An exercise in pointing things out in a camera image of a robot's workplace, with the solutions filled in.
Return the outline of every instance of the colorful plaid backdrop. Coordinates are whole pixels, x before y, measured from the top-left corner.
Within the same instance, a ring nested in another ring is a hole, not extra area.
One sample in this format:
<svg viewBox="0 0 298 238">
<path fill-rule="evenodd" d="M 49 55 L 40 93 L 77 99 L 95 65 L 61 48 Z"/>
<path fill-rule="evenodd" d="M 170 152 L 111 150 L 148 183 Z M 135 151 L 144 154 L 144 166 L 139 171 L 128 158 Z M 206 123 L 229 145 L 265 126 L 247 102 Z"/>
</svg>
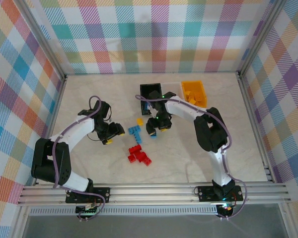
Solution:
<svg viewBox="0 0 298 238">
<path fill-rule="evenodd" d="M 278 182 L 298 220 L 298 0 L 288 0 L 247 72 L 252 106 Z"/>
<path fill-rule="evenodd" d="M 27 0 L 67 73 L 236 71 L 269 0 Z"/>
<path fill-rule="evenodd" d="M 60 77 L 12 0 L 0 0 L 0 238 L 6 237 L 45 134 Z"/>
</svg>

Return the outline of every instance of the metal grate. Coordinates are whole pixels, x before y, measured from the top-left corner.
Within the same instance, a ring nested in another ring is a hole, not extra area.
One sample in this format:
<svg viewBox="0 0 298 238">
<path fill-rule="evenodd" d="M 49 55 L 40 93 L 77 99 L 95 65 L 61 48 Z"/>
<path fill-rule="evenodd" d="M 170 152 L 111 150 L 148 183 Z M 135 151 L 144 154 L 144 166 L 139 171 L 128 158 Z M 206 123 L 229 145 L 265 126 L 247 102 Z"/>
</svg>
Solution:
<svg viewBox="0 0 298 238">
<path fill-rule="evenodd" d="M 216 205 L 178 205 L 178 206 L 111 206 L 104 207 L 100 215 L 124 216 L 169 216 L 169 215 L 214 215 L 217 214 Z M 74 206 L 60 207 L 32 207 L 30 216 L 72 216 Z"/>
</svg>

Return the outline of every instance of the aluminum rail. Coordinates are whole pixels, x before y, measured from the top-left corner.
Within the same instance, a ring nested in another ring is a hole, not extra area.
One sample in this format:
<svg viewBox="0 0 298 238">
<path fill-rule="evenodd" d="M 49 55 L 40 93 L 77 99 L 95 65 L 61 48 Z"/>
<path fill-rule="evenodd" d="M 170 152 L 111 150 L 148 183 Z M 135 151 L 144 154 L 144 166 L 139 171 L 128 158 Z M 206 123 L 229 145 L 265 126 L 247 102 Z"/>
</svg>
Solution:
<svg viewBox="0 0 298 238">
<path fill-rule="evenodd" d="M 95 184 L 110 187 L 110 199 L 106 206 L 115 205 L 197 205 L 224 204 L 225 202 L 199 202 L 194 194 L 196 186 L 211 186 L 211 183 L 152 183 L 152 184 Z M 247 182 L 248 204 L 290 202 L 283 183 Z M 26 186 L 19 199 L 19 206 L 83 205 L 65 203 L 65 190 L 51 185 Z"/>
</svg>

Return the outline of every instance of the orange bin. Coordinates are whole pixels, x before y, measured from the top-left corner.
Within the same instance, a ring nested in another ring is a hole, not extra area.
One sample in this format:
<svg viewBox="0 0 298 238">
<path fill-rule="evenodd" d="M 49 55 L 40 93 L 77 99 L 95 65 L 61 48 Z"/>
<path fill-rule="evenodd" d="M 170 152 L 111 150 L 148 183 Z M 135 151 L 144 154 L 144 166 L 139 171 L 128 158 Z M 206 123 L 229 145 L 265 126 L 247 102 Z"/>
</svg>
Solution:
<svg viewBox="0 0 298 238">
<path fill-rule="evenodd" d="M 184 100 L 201 108 L 207 107 L 207 95 L 201 81 L 183 81 Z"/>
</svg>

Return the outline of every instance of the white floor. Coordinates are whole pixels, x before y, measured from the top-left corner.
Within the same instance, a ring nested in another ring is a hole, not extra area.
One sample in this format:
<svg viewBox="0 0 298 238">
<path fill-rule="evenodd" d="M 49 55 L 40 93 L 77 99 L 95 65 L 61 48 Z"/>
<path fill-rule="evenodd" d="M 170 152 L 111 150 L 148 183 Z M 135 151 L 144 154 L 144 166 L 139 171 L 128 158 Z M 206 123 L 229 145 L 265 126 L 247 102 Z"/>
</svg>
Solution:
<svg viewBox="0 0 298 238">
<path fill-rule="evenodd" d="M 173 117 L 173 126 L 159 132 L 156 139 L 142 126 L 142 148 L 152 164 L 129 163 L 128 148 L 135 146 L 128 128 L 142 117 L 140 102 L 135 99 L 144 83 L 201 80 L 208 108 L 216 107 L 233 137 L 228 150 L 232 174 L 244 181 L 266 181 L 262 160 L 248 119 L 243 98 L 234 73 L 192 74 L 113 74 L 69 76 L 57 117 L 54 133 L 70 124 L 77 113 L 88 109 L 88 99 L 98 95 L 112 107 L 112 120 L 121 123 L 125 136 L 114 137 L 110 145 L 102 145 L 85 137 L 71 152 L 72 169 L 94 183 L 120 182 L 196 182 L 211 181 L 213 173 L 208 153 L 198 145 L 194 126 Z M 97 134 L 90 134 L 98 139 Z"/>
</svg>

